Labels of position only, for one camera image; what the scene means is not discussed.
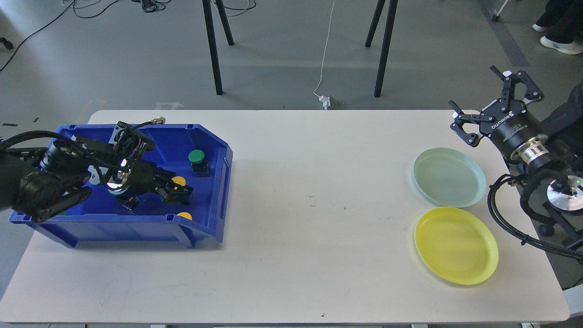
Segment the yellow plate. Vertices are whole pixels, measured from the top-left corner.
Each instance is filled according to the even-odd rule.
[[[498,245],[488,227],[459,208],[425,213],[415,228],[415,245],[433,272],[456,284],[479,284],[498,266]]]

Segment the yellow button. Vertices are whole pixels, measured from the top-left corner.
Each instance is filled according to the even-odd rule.
[[[187,218],[190,221],[192,221],[192,215],[190,215],[190,213],[188,212],[180,212],[177,214],[179,217],[183,217],[183,218]]]
[[[172,181],[175,184],[179,184],[180,186],[186,186],[186,179],[181,176],[175,176],[174,178],[172,178]]]

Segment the gray floor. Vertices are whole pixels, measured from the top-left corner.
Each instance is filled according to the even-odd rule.
[[[91,2],[79,0],[79,5]],[[247,3],[224,2],[236,8]],[[0,138],[85,123],[100,109],[321,109],[312,91],[319,81],[332,1],[257,2],[255,9],[230,19],[234,46],[227,45],[215,12],[223,96],[215,95],[200,1],[172,1],[165,11],[145,14],[139,4],[120,0],[93,19],[68,11],[30,38],[0,73]],[[545,1],[511,0],[501,20],[493,23],[490,18],[502,2],[401,1],[382,97],[376,99],[385,15],[373,46],[366,49],[376,1],[336,0],[318,92],[338,99],[342,109],[444,109],[450,99],[463,108],[481,109],[500,97],[501,82],[489,70],[496,65],[524,69],[534,79],[546,98],[530,109],[543,119],[581,81],[583,55],[564,55],[540,45],[542,35],[531,24]],[[104,0],[78,14],[94,15],[109,3]],[[63,10],[56,0],[0,0],[0,36],[16,46]],[[0,49],[0,63],[10,55]],[[412,133],[431,138],[410,124]],[[0,213],[0,295],[32,235],[11,225],[8,215]],[[574,261],[550,259],[563,286],[583,274]]]

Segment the plate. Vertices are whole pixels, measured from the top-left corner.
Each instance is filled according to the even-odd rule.
[[[498,266],[498,245],[488,227],[455,207],[425,213],[415,227],[415,246],[433,272],[460,285],[486,281]]]
[[[486,177],[468,155],[449,148],[432,148],[417,157],[413,177],[421,192],[442,206],[469,207],[486,193]]]

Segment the black pants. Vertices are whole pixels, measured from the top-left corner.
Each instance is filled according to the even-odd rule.
[[[553,26],[547,39],[571,43],[583,28],[583,0],[549,0],[545,13],[536,21],[538,26]]]

